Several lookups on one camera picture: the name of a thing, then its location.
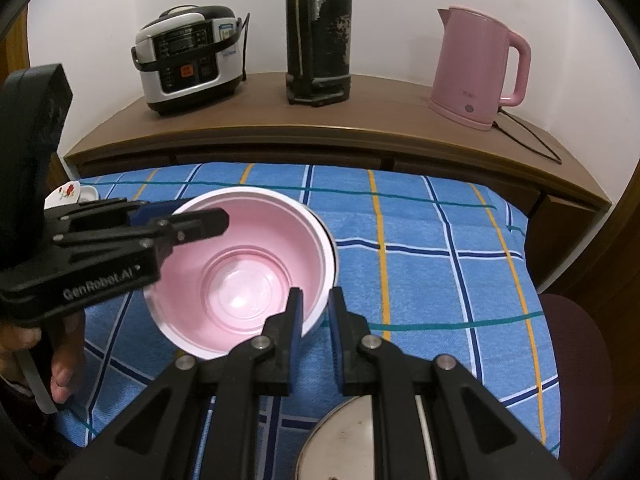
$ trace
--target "pink electric kettle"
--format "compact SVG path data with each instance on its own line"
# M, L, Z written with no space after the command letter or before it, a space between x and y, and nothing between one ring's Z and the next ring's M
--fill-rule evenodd
M498 107L517 106L529 80L531 47L491 16L464 7L438 9L444 40L430 107L457 123L489 130ZM503 97L509 47L520 54L512 95Z

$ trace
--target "kettle spout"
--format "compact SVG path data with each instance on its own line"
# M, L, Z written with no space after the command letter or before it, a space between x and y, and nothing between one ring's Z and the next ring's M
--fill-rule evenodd
M440 19L442 20L442 24L447 27L447 23L449 23L449 16L451 11L449 9L438 9L438 14L440 15Z

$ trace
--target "rice cooker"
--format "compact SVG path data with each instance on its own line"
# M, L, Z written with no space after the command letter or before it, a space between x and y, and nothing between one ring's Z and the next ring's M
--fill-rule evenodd
M246 79L244 48L248 26L228 7L180 6L142 28L131 48L149 108L177 112L232 94Z

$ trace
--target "orange button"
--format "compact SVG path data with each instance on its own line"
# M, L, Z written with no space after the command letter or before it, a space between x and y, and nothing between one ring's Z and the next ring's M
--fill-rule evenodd
M182 77L191 77L193 75L193 65L184 65L180 67L180 75Z

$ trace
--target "black thermos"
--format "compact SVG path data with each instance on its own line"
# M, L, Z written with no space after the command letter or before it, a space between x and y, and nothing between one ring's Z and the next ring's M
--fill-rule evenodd
M322 106L349 98L352 0L287 0L287 98Z

